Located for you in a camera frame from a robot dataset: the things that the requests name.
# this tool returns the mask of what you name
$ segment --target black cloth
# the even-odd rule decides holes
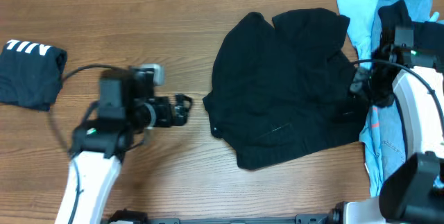
[[[225,37],[203,99],[211,131],[245,169],[357,141],[368,104],[349,95],[349,19],[318,8],[246,15]]]
[[[49,111],[62,89],[67,52],[34,43],[23,47],[22,43],[26,44],[11,40],[0,55],[0,102]]]

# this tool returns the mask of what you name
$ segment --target black mount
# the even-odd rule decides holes
[[[328,224],[328,214],[298,214],[294,218],[237,218],[237,219],[201,219],[180,220],[178,218],[153,218],[143,212],[119,210],[101,224],[113,224],[126,221],[128,224]]]
[[[157,65],[102,72],[100,99],[90,105],[82,123],[73,131],[71,154],[102,152],[104,158],[116,155],[123,161],[125,152],[134,147],[135,133],[145,128],[185,125],[193,101],[176,94],[176,105],[172,106],[169,97],[155,96],[155,79],[163,75],[160,69]],[[89,120],[94,110],[97,118]]]
[[[444,223],[444,189],[434,186],[444,181],[444,160],[435,153],[413,154],[384,183],[379,208],[388,221]]]

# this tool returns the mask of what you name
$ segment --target wood grain surface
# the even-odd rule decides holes
[[[0,43],[9,39],[67,50],[66,71],[91,63],[165,66],[159,94],[196,102],[185,127],[156,129],[129,152],[105,209],[150,217],[228,218],[321,213],[369,197],[360,143],[324,150],[258,171],[210,134],[202,97],[227,32],[248,12],[267,20],[296,8],[337,11],[336,0],[0,0]],[[444,12],[444,0],[434,0]],[[356,59],[347,41],[345,54]],[[66,137],[98,96],[100,71],[70,79],[52,107]],[[66,186],[68,159],[47,115],[0,105],[0,223],[53,223]]]

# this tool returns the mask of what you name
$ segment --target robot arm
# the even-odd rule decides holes
[[[416,153],[387,179],[378,197],[339,204],[332,212],[341,220],[328,224],[442,223],[444,189],[434,186],[438,176],[444,179],[444,160],[433,152]]]
[[[155,96],[154,86],[162,83],[163,68],[157,64],[102,73],[100,99],[73,131],[67,188],[56,224],[100,223],[125,154],[139,145],[133,146],[133,135],[186,124],[192,99],[176,94],[172,107],[168,97]],[[97,119],[88,120],[94,109]]]

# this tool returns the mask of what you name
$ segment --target folded black shirt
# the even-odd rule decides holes
[[[246,15],[225,37],[203,99],[211,131],[245,169],[358,141],[368,104],[348,93],[349,19],[326,9]]]
[[[62,89],[67,52],[10,40],[0,54],[0,102],[49,111]]]

